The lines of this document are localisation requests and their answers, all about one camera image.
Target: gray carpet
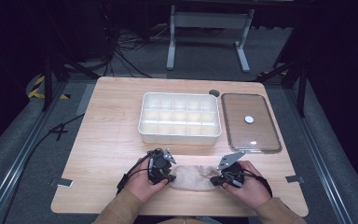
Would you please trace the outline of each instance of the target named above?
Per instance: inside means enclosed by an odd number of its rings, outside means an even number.
[[[180,32],[177,36],[175,67],[172,71],[167,71],[165,68],[168,53],[168,41],[165,39],[145,45],[141,49],[122,52],[137,69],[152,77],[246,81],[254,79],[260,72],[272,69],[272,64],[289,34],[289,29],[251,30],[245,45],[251,67],[249,74],[241,71],[232,45],[236,34],[232,31],[225,31],[219,35],[206,34],[199,30]],[[125,61],[122,63],[114,59],[111,66],[112,70],[107,69],[107,76],[142,77]],[[96,72],[103,74],[104,68]],[[292,109],[286,91],[279,85],[274,85],[279,80],[279,77],[270,80],[266,83],[266,89],[296,174],[303,176],[305,180],[301,188],[310,210],[305,219],[308,223],[339,223],[312,161],[308,140],[296,120],[296,111]],[[45,135],[58,124],[84,112],[94,84],[95,80],[90,80],[82,74],[72,74],[63,91],[71,95],[70,99],[58,100],[40,135]],[[0,138],[0,184],[33,129],[37,117],[40,116],[42,106],[43,99],[31,99]],[[358,223],[358,176],[343,153],[324,112],[313,95],[311,86],[307,88],[305,113],[305,120],[337,183],[352,223]],[[57,141],[57,134],[51,134],[37,147],[21,179],[6,223],[91,223],[96,218],[97,215],[54,214],[50,210],[55,187],[49,183],[51,179],[61,176],[80,123],[81,118],[65,125],[68,133],[64,133],[59,141]],[[5,210],[4,207],[0,213],[0,223]],[[258,223],[257,218],[251,218],[250,221]]]

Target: hand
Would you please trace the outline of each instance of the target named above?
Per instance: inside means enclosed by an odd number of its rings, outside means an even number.
[[[261,175],[249,161],[238,161],[242,169],[251,171],[255,175]],[[271,199],[264,185],[253,177],[246,176],[241,188],[235,188],[227,183],[223,184],[229,193],[237,197],[246,206],[256,209]]]
[[[161,180],[156,185],[150,183],[147,176],[147,169],[150,158],[144,160],[131,172],[131,178],[124,186],[124,189],[133,193],[142,203],[147,203],[153,195],[162,190],[167,184],[168,180]]]

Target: wire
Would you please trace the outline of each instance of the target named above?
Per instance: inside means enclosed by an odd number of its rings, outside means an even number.
[[[135,50],[135,49],[141,49],[145,45],[154,44],[156,42],[159,42],[160,40],[169,40],[164,37],[159,37],[160,35],[163,36],[163,34],[168,31],[170,26],[165,27],[162,31],[160,31],[158,34],[150,37],[150,39],[156,39],[155,41],[144,41],[141,37],[134,35],[130,32],[123,33],[120,35],[120,38],[118,39],[117,43],[120,49],[122,50]],[[122,44],[129,44],[133,43],[132,47],[125,47],[122,46]]]
[[[75,56],[72,54],[71,50],[69,49],[68,45],[66,44],[61,32],[58,30],[57,26],[56,26],[56,23],[54,22],[51,14],[49,13],[48,11],[48,8],[46,7],[46,4],[43,0],[39,0],[40,4],[43,6],[43,9],[45,10],[46,14],[48,15],[48,19],[49,21],[51,22],[51,25],[54,27],[55,31],[56,31],[56,34],[58,35],[58,37],[60,38],[61,42],[63,43],[63,45],[65,46],[66,48],[66,51],[68,54],[70,54],[72,56],[72,58],[74,59]]]
[[[135,165],[132,166],[132,168],[130,168],[130,170],[127,172],[127,176],[130,178],[131,175],[131,172],[137,167],[139,166],[144,160],[146,160],[147,157],[149,157],[150,154],[147,153],[147,155],[145,155],[143,158],[141,158],[140,160],[138,160]]]
[[[19,178],[18,178],[18,180],[17,180],[17,182],[16,182],[16,185],[15,185],[15,187],[14,187],[14,191],[13,191],[13,193],[11,194],[11,198],[10,198],[10,201],[9,201],[9,203],[8,203],[7,210],[6,210],[5,215],[4,215],[4,217],[3,217],[3,220],[2,220],[2,223],[3,223],[3,224],[6,223],[6,221],[7,221],[8,212],[10,211],[11,205],[13,204],[14,198],[16,197],[17,191],[19,190],[19,185],[20,185],[22,176],[23,176],[23,174],[24,174],[24,171],[25,171],[25,169],[26,169],[26,167],[27,167],[27,165],[28,165],[28,162],[30,161],[30,159],[31,159],[32,156],[34,155],[34,152],[36,151],[37,147],[38,147],[38,146],[43,142],[43,140],[45,140],[51,133],[53,133],[54,131],[57,131],[57,130],[60,129],[61,127],[65,126],[66,124],[68,124],[68,123],[70,123],[70,122],[72,122],[72,121],[74,121],[74,120],[76,120],[76,119],[79,119],[79,118],[81,118],[81,117],[83,117],[83,116],[84,116],[84,114],[79,115],[79,116],[77,116],[77,117],[75,117],[75,118],[73,118],[73,119],[70,119],[70,120],[66,121],[65,123],[61,123],[61,124],[57,125],[56,127],[50,129],[50,130],[48,131],[48,133],[45,134],[45,136],[43,136],[43,137],[36,143],[36,145],[34,146],[34,148],[31,150],[31,153],[28,154],[28,157],[26,158],[26,160],[25,160],[25,162],[24,162],[23,168],[20,170]]]
[[[252,171],[249,171],[249,170],[246,170],[246,169],[242,169],[243,171],[246,171],[246,172],[248,172],[248,173],[250,173],[250,174],[252,174],[252,175],[255,175],[255,173],[253,173]]]
[[[100,69],[104,66],[106,66],[110,61],[112,60],[112,55],[111,54],[108,54],[108,55],[105,55],[103,56],[103,60],[101,63],[97,63],[95,65],[91,65],[91,66],[84,66],[85,68],[87,68],[88,70],[90,71],[95,71],[97,69]],[[72,66],[65,66],[64,68],[68,71],[68,72],[71,72],[71,73],[81,73],[81,71],[79,71],[78,69],[72,67]]]
[[[125,68],[127,68],[127,70],[129,71],[129,73],[130,73],[130,76],[132,76],[132,77],[135,77],[133,74],[132,74],[132,72],[131,72],[131,70],[130,70],[130,68],[129,67],[127,67],[126,66],[126,64],[124,64],[124,62],[123,62],[123,60],[121,60],[121,59],[119,59],[119,58],[117,58],[122,64],[123,64],[123,66],[125,67]]]
[[[103,77],[106,76],[106,72],[107,72],[107,67],[109,66],[109,63],[106,64],[105,70],[103,71]]]
[[[146,168],[146,169],[142,169],[142,170],[138,170],[138,171],[135,171],[134,173],[132,173],[132,174],[130,174],[129,175],[129,179],[133,176],[133,175],[135,175],[136,173],[139,173],[139,172],[141,172],[141,171],[150,171],[150,170],[153,170],[153,169],[148,169],[148,168]]]
[[[115,52],[116,52],[122,59],[124,59],[124,61],[126,61],[127,63],[129,63],[129,64],[130,64],[136,71],[138,71],[141,75],[143,75],[143,76],[145,76],[145,77],[150,77],[150,78],[151,78],[150,75],[145,74],[144,72],[141,72],[141,71],[140,71],[138,68],[136,68],[132,63],[130,63],[130,62],[126,59],[126,57],[124,57],[124,55],[123,55],[123,53],[122,53],[121,51],[115,49]]]
[[[224,31],[224,29],[210,29],[210,28],[199,28],[198,30],[201,33],[211,35],[211,36],[221,35]]]
[[[112,76],[113,76],[114,73],[113,73],[113,68],[112,68],[112,60],[110,60],[109,66],[110,66],[110,73],[112,73]]]

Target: person's left hand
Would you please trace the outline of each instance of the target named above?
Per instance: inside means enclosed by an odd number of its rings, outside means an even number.
[[[124,186],[124,189],[133,193],[142,203],[147,203],[153,195],[161,191],[167,184],[168,180],[163,179],[156,185],[153,185],[147,176],[147,169],[150,158],[144,160],[138,165],[131,174],[131,178]]]

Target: black cable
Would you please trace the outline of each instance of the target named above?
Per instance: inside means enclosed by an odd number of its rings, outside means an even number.
[[[264,185],[264,187],[266,188],[266,190],[268,191],[269,195],[272,197],[272,189],[271,186],[269,185],[269,182],[267,181],[266,178],[264,178],[261,175],[255,175],[255,173],[246,170],[246,169],[242,169],[243,171],[249,172],[250,174],[245,174],[245,173],[239,173],[239,174],[232,174],[231,175],[245,175],[245,176],[250,176],[256,180],[258,180],[260,183],[262,183]]]
[[[135,171],[134,173],[132,173],[131,175],[129,175],[129,179],[130,179],[133,175],[135,175],[136,173],[139,173],[139,172],[141,172],[141,171],[149,171],[149,170],[153,170],[153,169],[148,169],[148,168],[146,168],[146,169],[142,169],[142,170]]]
[[[218,36],[223,33],[224,29],[210,29],[210,28],[199,28],[199,32],[211,35],[211,36]]]
[[[16,197],[17,191],[19,190],[19,185],[20,185],[22,176],[23,176],[24,171],[25,171],[25,169],[26,169],[26,167],[27,167],[27,165],[28,165],[28,162],[29,162],[30,159],[32,158],[32,156],[33,156],[33,154],[34,154],[36,148],[37,148],[37,147],[43,142],[43,140],[45,140],[51,133],[57,131],[57,130],[60,129],[61,127],[65,126],[66,124],[68,124],[68,123],[70,123],[70,122],[72,122],[72,121],[74,121],[74,120],[76,120],[76,119],[79,119],[79,118],[81,118],[81,117],[83,117],[83,116],[84,116],[84,114],[79,115],[79,116],[75,117],[74,119],[70,119],[70,120],[66,121],[65,123],[61,123],[61,124],[57,125],[56,127],[50,129],[50,130],[48,131],[48,133],[45,134],[45,136],[43,136],[43,137],[36,143],[36,145],[33,147],[33,149],[31,150],[31,153],[28,155],[28,157],[26,158],[26,160],[25,160],[25,162],[24,162],[23,168],[20,170],[19,178],[18,178],[18,180],[17,180],[17,182],[16,182],[16,185],[15,185],[15,187],[14,187],[14,191],[13,191],[13,193],[11,194],[11,198],[10,198],[10,201],[9,201],[9,203],[8,203],[7,210],[6,210],[5,215],[4,215],[4,217],[3,217],[3,220],[2,220],[2,223],[3,223],[3,224],[5,224],[6,221],[7,221],[8,212],[10,211],[11,205],[13,204],[14,198]]]
[[[94,65],[91,65],[91,66],[88,66],[88,67],[85,67],[85,68],[87,68],[90,71],[95,71],[95,70],[97,70],[99,68],[104,67],[105,65],[107,65],[110,62],[110,60],[112,58],[112,55],[106,55],[104,57],[106,58],[106,60],[102,61],[101,63],[97,63],[97,64],[94,64]],[[68,72],[72,72],[72,73],[81,72],[81,71],[77,70],[74,67],[65,67],[65,69]]]
[[[125,68],[127,68],[127,70],[129,71],[129,73],[130,73],[130,76],[132,76],[132,77],[135,77],[133,74],[132,74],[132,72],[131,72],[131,70],[130,70],[130,68],[129,67],[127,67],[126,66],[126,64],[124,64],[124,62],[121,60],[121,59],[119,59],[119,58],[117,58],[122,64],[123,64],[123,66],[125,67]]]
[[[145,76],[145,77],[150,77],[150,78],[151,78],[150,75],[141,72],[141,71],[140,71],[138,68],[136,68],[132,63],[130,63],[130,62],[126,59],[126,57],[124,57],[124,55],[123,55],[122,52],[120,52],[120,51],[117,50],[117,49],[115,49],[115,52],[116,52],[122,59],[124,59],[124,61],[126,61],[127,63],[129,63],[129,64],[130,64],[136,71],[138,71],[141,75],[143,75],[143,76]]]
[[[155,41],[144,41],[141,37],[139,36],[136,36],[130,32],[126,32],[126,33],[123,33],[120,35],[120,37],[118,38],[117,42],[118,42],[118,47],[121,49],[121,50],[126,50],[126,51],[129,51],[129,50],[135,50],[135,49],[141,49],[143,48],[144,46],[146,45],[149,45],[149,44],[154,44],[154,43],[157,43],[159,42],[160,40],[164,39],[164,37],[158,37],[159,35],[164,35],[164,33],[166,33],[167,31],[169,31],[169,26],[166,27],[164,30],[162,30],[161,32],[159,32],[157,35],[155,36],[152,36],[150,38],[157,38],[158,40],[155,40]],[[124,47],[120,44],[127,44],[127,43],[133,43],[133,46],[132,47]]]
[[[105,70],[103,71],[103,77],[106,76],[106,72],[107,72],[107,67],[109,66],[109,64],[106,64]]]
[[[51,16],[50,12],[48,11],[48,8],[46,7],[45,2],[43,0],[39,0],[39,2],[43,6],[43,9],[45,10],[46,14],[48,15],[48,19],[50,21],[50,24],[54,27],[54,29],[56,31],[56,34],[60,38],[62,44],[65,46],[67,53],[70,54],[72,58],[75,58],[75,56],[72,54],[72,51],[70,50],[69,46],[66,44],[61,32],[58,30],[58,28],[56,26],[56,23],[52,19],[52,16]]]
[[[109,66],[110,66],[110,73],[112,73],[112,76],[114,75],[113,73],[113,68],[112,68],[112,60],[110,60]]]
[[[131,172],[137,167],[139,166],[144,160],[147,159],[147,157],[149,157],[150,154],[147,153],[147,155],[145,155],[143,158],[141,158],[140,160],[138,160],[135,165],[132,166],[132,168],[130,168],[130,170],[127,172],[127,176],[130,178],[132,175],[131,175]]]

